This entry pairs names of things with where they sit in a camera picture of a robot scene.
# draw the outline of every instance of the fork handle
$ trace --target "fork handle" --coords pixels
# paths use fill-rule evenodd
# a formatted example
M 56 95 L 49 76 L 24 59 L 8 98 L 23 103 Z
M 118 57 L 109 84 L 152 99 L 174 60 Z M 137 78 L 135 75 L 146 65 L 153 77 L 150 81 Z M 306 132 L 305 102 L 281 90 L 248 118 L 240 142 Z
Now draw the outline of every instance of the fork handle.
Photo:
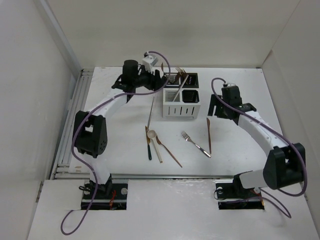
M 201 152 L 203 152 L 204 155 L 206 155 L 208 158 L 211 158 L 210 154 L 207 153 L 202 147 L 200 147 L 198 144 L 192 142 L 198 149 L 200 149 Z

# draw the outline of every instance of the spoon handle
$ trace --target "spoon handle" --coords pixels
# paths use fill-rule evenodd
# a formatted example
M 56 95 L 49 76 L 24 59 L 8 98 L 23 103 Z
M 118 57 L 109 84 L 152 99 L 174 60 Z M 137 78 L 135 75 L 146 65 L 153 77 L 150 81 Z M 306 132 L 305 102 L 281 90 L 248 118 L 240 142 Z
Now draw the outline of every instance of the spoon handle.
M 153 145 L 154 145 L 154 148 L 155 148 L 155 151 L 156 151 L 156 154 L 158 155 L 158 158 L 159 158 L 159 161 L 160 163 L 162 164 L 162 158 L 161 158 L 161 155 L 160 155 L 160 152 L 159 152 L 159 147 L 158 147 L 158 143 L 156 142 L 156 138 L 152 138 L 152 141 L 153 141 Z

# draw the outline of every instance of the fork tines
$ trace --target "fork tines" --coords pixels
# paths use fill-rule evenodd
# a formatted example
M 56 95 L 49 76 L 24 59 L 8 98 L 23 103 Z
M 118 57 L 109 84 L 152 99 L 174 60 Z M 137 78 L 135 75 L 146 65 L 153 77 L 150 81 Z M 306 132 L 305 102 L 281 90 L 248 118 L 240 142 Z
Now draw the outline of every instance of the fork tines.
M 187 140 L 187 138 L 189 138 L 189 135 L 186 134 L 185 131 L 182 131 L 181 134 L 182 134 L 182 137 L 183 137 L 185 140 Z

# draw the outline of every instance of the red wire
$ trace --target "red wire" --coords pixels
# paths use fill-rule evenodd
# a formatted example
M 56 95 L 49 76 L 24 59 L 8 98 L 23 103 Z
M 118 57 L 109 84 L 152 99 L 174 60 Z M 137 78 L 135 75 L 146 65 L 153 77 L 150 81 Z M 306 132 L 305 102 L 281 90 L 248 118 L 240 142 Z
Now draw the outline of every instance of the red wire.
M 110 202 L 109 202 L 110 210 L 111 210 L 111 208 L 112 208 L 112 205 L 114 204 L 115 197 L 116 197 L 116 190 L 113 190 L 113 192 L 112 192 L 112 198 L 111 198 L 111 200 L 110 200 Z

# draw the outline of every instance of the white table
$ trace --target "white table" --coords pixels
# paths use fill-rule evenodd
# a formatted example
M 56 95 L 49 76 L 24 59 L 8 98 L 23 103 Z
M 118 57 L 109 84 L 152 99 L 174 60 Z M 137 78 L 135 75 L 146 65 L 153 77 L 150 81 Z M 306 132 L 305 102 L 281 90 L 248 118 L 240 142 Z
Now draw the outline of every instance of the white table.
M 152 160 L 148 159 L 145 125 L 147 125 L 152 95 L 134 96 L 116 112 L 107 123 L 108 145 L 103 153 L 113 174 L 183 175 L 183 176 L 231 176 L 237 173 L 262 169 L 266 156 L 258 144 L 233 121 L 209 117 L 211 121 L 212 157 L 207 158 L 191 143 L 186 142 L 181 131 L 209 151 L 206 117 L 208 114 L 211 79 L 224 78 L 239 86 L 244 103 L 253 104 L 260 115 L 277 131 L 281 131 L 277 115 L 261 69 L 185 68 L 198 73 L 201 109 L 198 118 L 186 120 L 162 117 L 162 92 L 156 103 L 150 129 L 156 130 L 160 140 L 176 156 L 183 168 L 160 147 L 163 164 L 159 163 L 151 144 Z M 84 110 L 95 106 L 109 92 L 121 67 L 96 67 Z M 215 85 L 218 93 L 222 83 Z M 137 92 L 146 92 L 139 88 Z M 72 157 L 70 173 L 87 173 L 88 169 Z
M 83 180 L 44 182 L 28 240 L 319 240 L 303 196 L 271 191 L 292 214 L 288 219 L 270 203 L 263 210 L 218 210 L 212 179 L 130 180 L 127 210 L 91 210 L 82 226 L 63 236 L 60 223 L 80 209 Z M 297 192 L 298 185 L 287 187 Z M 73 212 L 72 231 L 84 211 Z

